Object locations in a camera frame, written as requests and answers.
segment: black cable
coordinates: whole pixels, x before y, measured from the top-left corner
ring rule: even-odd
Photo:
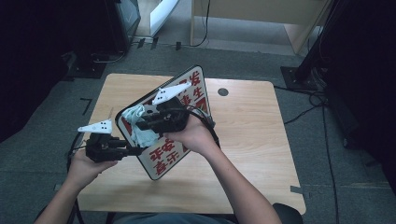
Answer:
[[[121,60],[121,58],[123,58],[123,56],[125,56],[125,52],[123,52],[122,54],[121,54],[121,56],[118,58],[118,59],[115,59],[115,60],[111,60],[111,61],[93,61],[94,63],[116,63],[116,62],[118,62],[119,60]]]
[[[297,91],[297,90],[292,90],[292,89],[279,87],[279,86],[274,86],[274,88],[282,90],[282,91],[291,91],[291,92],[301,93],[301,94],[305,94],[305,95],[311,95],[313,92],[315,92],[315,91]]]
[[[302,112],[301,114],[299,114],[299,115],[298,115],[297,117],[295,117],[294,119],[291,119],[291,120],[289,120],[289,121],[286,121],[286,122],[284,122],[283,124],[284,124],[284,125],[290,124],[290,123],[296,121],[297,119],[299,119],[301,116],[305,115],[307,112],[309,112],[309,111],[311,111],[311,110],[313,110],[313,109],[315,109],[315,108],[317,108],[317,107],[320,107],[320,106],[321,106],[321,105],[314,105],[314,106],[312,106],[311,108],[309,108],[309,109],[305,110],[304,112]]]
[[[208,19],[209,19],[209,11],[210,11],[209,9],[210,9],[210,0],[208,0],[208,2],[207,2],[206,19],[205,19],[206,25],[204,25],[204,27],[205,27],[205,36],[204,36],[203,40],[201,41],[201,43],[199,43],[199,44],[197,44],[197,45],[181,45],[182,47],[196,48],[196,47],[201,46],[201,45],[206,41],[206,39],[207,39],[207,33],[208,33],[208,31],[207,31],[207,25],[208,25]],[[175,46],[175,45],[172,45],[172,44],[159,44],[159,43],[157,43],[157,45],[172,46],[172,47]]]
[[[339,214],[338,214],[337,187],[335,186],[334,172],[332,170],[332,159],[330,157],[329,139],[327,137],[327,125],[326,125],[326,117],[325,117],[325,113],[324,112],[325,112],[325,106],[322,107],[324,139],[325,139],[325,143],[326,143],[326,152],[327,152],[327,160],[328,160],[329,168],[330,168],[330,175],[332,177],[332,191],[333,191],[333,194],[334,194],[335,221],[336,221],[336,224],[339,224],[340,220],[339,220]]]
[[[70,165],[72,163],[73,155],[75,153],[75,145],[77,143],[77,140],[81,137],[82,133],[77,133],[75,139],[73,140],[72,146],[70,147],[69,151],[67,152],[67,164],[66,164],[66,170],[67,173],[69,172]]]
[[[202,1],[200,1],[201,2],[201,10],[202,11],[204,11],[204,8],[203,8],[203,4],[202,4]],[[204,20],[204,17],[201,17],[201,22],[202,22],[202,25],[204,26],[204,28],[206,29],[206,26],[207,26],[207,22],[206,22],[206,24],[205,24],[205,20]],[[209,39],[206,39],[207,40],[207,43],[206,43],[206,47],[207,47],[207,45],[210,43],[210,40]]]
[[[197,45],[190,45],[190,47],[194,47],[194,48],[196,48],[196,47],[199,47],[199,46],[201,46],[204,42],[205,42],[205,40],[206,40],[206,38],[207,38],[207,20],[209,19],[209,9],[210,9],[210,0],[208,0],[208,2],[207,2],[207,11],[206,11],[206,26],[205,26],[205,36],[204,36],[204,39],[201,41],[201,43],[199,43],[199,44],[197,44]]]
[[[327,86],[326,82],[323,80],[323,74],[318,71],[317,67],[313,66],[311,68],[311,75],[322,89]]]
[[[82,218],[81,211],[79,210],[78,199],[76,199],[75,201],[75,207],[76,207],[76,216],[79,224],[84,224],[84,219]]]
[[[82,149],[82,148],[84,148],[84,147],[87,147],[87,146],[75,147],[75,148],[73,148],[73,149],[74,149],[74,150],[77,150],[77,149]]]
[[[189,113],[189,114],[195,116],[196,118],[198,118],[206,126],[206,128],[209,130],[210,134],[212,134],[213,140],[215,140],[216,145],[218,145],[218,147],[220,147],[219,138],[216,135],[216,132],[213,129],[212,125],[206,120],[206,117],[201,117],[198,114],[194,113],[193,111],[190,111],[190,110],[184,109],[184,108],[169,108],[162,112],[169,113],[169,112],[174,112],[174,111],[186,112],[186,113]]]
[[[206,118],[206,121],[210,123],[209,118],[206,117],[206,114],[205,114],[205,112],[202,109],[200,109],[200,108],[198,108],[198,107],[196,107],[194,105],[184,105],[184,106],[185,107],[191,107],[191,108],[197,110],[202,115],[202,117]]]
[[[285,90],[285,91],[290,91],[289,89],[285,89],[285,88],[278,88],[281,90]],[[294,122],[295,120],[297,120],[300,116],[306,114],[307,112],[313,110],[314,108],[317,107],[322,107],[322,118],[323,118],[323,129],[324,129],[324,139],[325,139],[325,145],[326,145],[326,153],[327,153],[327,160],[329,163],[329,169],[330,169],[330,175],[332,177],[332,190],[333,190],[333,194],[334,194],[334,207],[335,207],[335,221],[336,224],[340,223],[339,220],[339,214],[338,214],[338,198],[337,198],[337,187],[335,186],[335,180],[334,180],[334,172],[332,170],[332,159],[330,157],[330,148],[329,148],[329,138],[328,138],[328,133],[327,133],[327,125],[326,125],[326,116],[325,116],[325,107],[326,105],[328,105],[328,100],[327,99],[322,99],[322,97],[324,97],[324,93],[322,91],[314,91],[314,92],[310,92],[309,94],[309,103],[313,106],[307,110],[305,110],[303,113],[301,113],[299,116],[297,116],[294,119],[291,119],[287,122],[285,122],[285,125],[291,122]],[[315,104],[313,102],[313,97],[316,97],[317,99],[319,99],[320,103],[319,104]]]

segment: person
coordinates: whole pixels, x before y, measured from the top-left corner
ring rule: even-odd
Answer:
[[[233,166],[222,150],[216,145],[208,129],[198,118],[190,116],[187,126],[183,131],[165,133],[164,136],[182,143],[191,151],[199,153],[206,158],[222,185],[239,223],[281,223],[274,207]],[[84,149],[79,150],[72,160],[66,180],[43,213],[37,218],[35,224],[66,223],[78,194],[104,170],[116,164],[116,161],[94,163],[85,156]],[[175,221],[173,223],[177,223],[178,220],[186,221],[188,219],[191,220],[189,223],[197,223],[194,221],[197,220],[197,217],[194,215],[164,215],[168,219],[173,218]]]

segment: chair leg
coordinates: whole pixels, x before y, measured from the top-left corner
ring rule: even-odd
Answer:
[[[112,224],[113,223],[113,219],[116,216],[116,214],[117,213],[115,213],[115,212],[107,213],[106,224]]]
[[[274,203],[273,207],[283,224],[304,224],[303,217],[296,209],[282,203]]]
[[[73,224],[74,217],[76,216],[77,208],[73,205],[72,212],[70,213],[69,219],[67,219],[67,224]]]

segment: metal stand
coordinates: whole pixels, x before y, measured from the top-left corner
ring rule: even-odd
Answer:
[[[318,87],[312,76],[308,76],[303,81],[298,81],[296,79],[294,74],[296,73],[297,69],[297,67],[280,67],[286,87],[291,90],[317,91]]]
[[[108,56],[96,56],[97,61],[108,61]],[[67,77],[85,77],[85,78],[101,78],[103,71],[106,68],[106,63],[94,63],[93,60],[86,63],[80,62],[78,59],[70,67]]]

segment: black chair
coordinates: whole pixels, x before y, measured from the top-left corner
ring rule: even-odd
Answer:
[[[273,207],[283,224],[304,224],[303,217],[296,209],[282,203],[274,203]]]

